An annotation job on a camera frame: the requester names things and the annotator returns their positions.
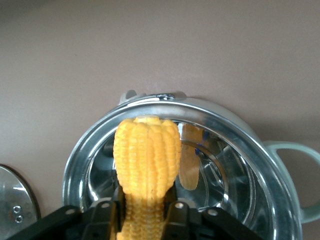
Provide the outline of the yellow corn cob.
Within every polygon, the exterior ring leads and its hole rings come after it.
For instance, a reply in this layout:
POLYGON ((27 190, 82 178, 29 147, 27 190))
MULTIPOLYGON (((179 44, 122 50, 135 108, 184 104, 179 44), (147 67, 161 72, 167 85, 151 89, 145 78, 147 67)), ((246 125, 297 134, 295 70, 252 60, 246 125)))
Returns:
POLYGON ((165 195, 179 172, 178 126, 158 116, 123 120, 113 143, 117 179, 125 196, 125 219, 117 240, 160 240, 165 195))

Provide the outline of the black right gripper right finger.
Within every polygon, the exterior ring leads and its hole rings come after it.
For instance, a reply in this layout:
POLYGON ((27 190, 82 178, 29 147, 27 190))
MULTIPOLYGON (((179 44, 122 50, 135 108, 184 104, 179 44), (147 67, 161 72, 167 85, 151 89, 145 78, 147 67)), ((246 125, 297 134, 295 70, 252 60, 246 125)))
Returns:
POLYGON ((167 191, 164 206, 161 240, 264 240, 221 208, 191 208, 178 199, 174 187, 167 191))

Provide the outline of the glass lid with copper knob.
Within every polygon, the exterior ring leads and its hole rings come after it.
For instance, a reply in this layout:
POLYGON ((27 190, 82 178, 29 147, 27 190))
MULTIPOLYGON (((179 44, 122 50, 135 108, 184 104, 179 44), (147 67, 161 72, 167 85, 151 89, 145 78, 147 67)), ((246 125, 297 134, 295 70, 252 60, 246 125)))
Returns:
POLYGON ((40 217, 29 183, 12 167, 0 164, 0 227, 26 227, 40 217))

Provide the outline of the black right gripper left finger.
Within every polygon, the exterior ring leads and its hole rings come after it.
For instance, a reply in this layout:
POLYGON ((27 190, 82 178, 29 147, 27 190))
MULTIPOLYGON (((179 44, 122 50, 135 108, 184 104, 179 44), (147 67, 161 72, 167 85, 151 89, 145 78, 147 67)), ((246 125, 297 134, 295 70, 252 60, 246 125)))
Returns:
POLYGON ((95 201, 82 212, 63 206, 7 240, 116 240, 125 219, 125 195, 117 187, 111 198, 95 201))

